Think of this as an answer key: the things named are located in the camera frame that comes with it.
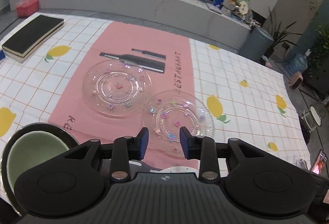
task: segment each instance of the trash can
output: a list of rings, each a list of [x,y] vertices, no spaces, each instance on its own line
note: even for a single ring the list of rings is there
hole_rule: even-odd
[[[243,44],[239,55],[258,62],[273,41],[271,34],[264,28],[256,27]]]

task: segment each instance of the pink table runner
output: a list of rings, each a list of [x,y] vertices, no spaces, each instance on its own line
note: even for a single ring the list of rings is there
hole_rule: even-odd
[[[131,51],[132,48],[166,55],[166,60],[161,60],[166,64],[164,74],[147,71],[153,83],[150,98],[159,92],[177,88],[175,86],[175,74],[178,75],[175,65],[177,57],[181,60],[179,76],[182,78],[178,87],[194,96],[193,68],[188,38],[151,28],[114,22],[106,28],[87,52],[58,101],[49,122],[68,129],[79,143],[93,138],[99,138],[102,143],[112,143],[118,137],[136,136],[142,127],[141,112],[125,118],[109,118],[89,107],[82,93],[82,83],[87,71],[95,64],[107,60],[106,57],[99,56],[101,52],[133,54],[152,59]],[[145,163],[162,169],[172,166],[197,168],[196,160],[177,159],[166,155],[163,151],[155,150],[154,143],[159,142],[154,139],[154,131],[150,130]]]

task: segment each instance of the floor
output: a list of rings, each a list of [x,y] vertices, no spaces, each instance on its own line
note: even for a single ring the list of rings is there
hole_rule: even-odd
[[[130,24],[135,24],[135,25],[140,25],[140,26],[146,26],[146,27],[151,27],[171,33],[175,33],[178,35],[190,37],[208,44],[213,44],[217,45],[220,48],[226,49],[228,51],[237,53],[236,49],[227,47],[225,45],[222,45],[219,42],[210,40],[208,38],[183,31],[171,26],[165,26],[161,25],[159,23],[154,23],[150,21],[145,21],[142,19],[137,19],[137,18],[131,18],[131,17],[126,17],[126,16],[121,16],[121,15],[115,15],[115,14],[109,14],[109,13],[95,13],[95,12],[88,12],[88,11],[77,11],[77,10],[62,10],[62,9],[47,9],[47,10],[39,10],[40,12],[44,13],[58,13],[58,14],[73,14],[73,15],[80,15],[80,16],[86,16],[86,17],[95,17],[95,18],[103,18],[103,19],[109,19],[109,20],[114,20],[114,21],[119,21],[119,22],[124,22],[124,23],[130,23]],[[0,15],[0,40],[7,34],[9,33],[12,29],[14,29],[19,23],[21,23],[24,19],[19,19],[17,18],[16,12],[4,12],[3,14]],[[284,74],[284,67],[281,64],[274,63],[272,61],[273,65],[273,70]],[[299,115],[302,114],[304,110],[307,110],[309,106],[317,101],[316,94],[307,86],[300,86],[296,90],[292,90],[289,85],[288,85],[288,77],[285,76],[285,84],[286,84],[286,89],[289,95],[289,98],[293,105],[295,106],[297,112]],[[324,120],[324,124],[321,127],[318,127],[317,130],[315,130],[311,134],[310,142],[308,144],[308,150],[310,152],[310,157],[311,157],[311,163],[315,161],[316,156],[319,153],[320,149],[323,149],[324,152],[329,154],[329,117],[327,116],[326,119]],[[323,173],[323,176],[329,178],[329,173],[328,169],[326,168]]]

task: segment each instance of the clear plate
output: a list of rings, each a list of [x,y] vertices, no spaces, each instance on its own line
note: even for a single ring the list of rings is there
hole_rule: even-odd
[[[82,86],[87,103],[108,116],[126,116],[143,108],[151,87],[145,70],[125,60],[96,64],[87,72]]]
[[[144,108],[144,126],[154,136],[151,148],[165,151],[175,157],[184,157],[179,141],[180,127],[186,127],[192,136],[213,137],[213,118],[207,107],[196,97],[177,90],[156,94]]]

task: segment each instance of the water bottle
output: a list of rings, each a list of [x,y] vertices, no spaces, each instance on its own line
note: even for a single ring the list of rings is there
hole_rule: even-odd
[[[303,73],[307,69],[307,57],[310,55],[308,49],[305,54],[297,54],[295,58],[286,66],[286,71],[290,76],[297,72]]]

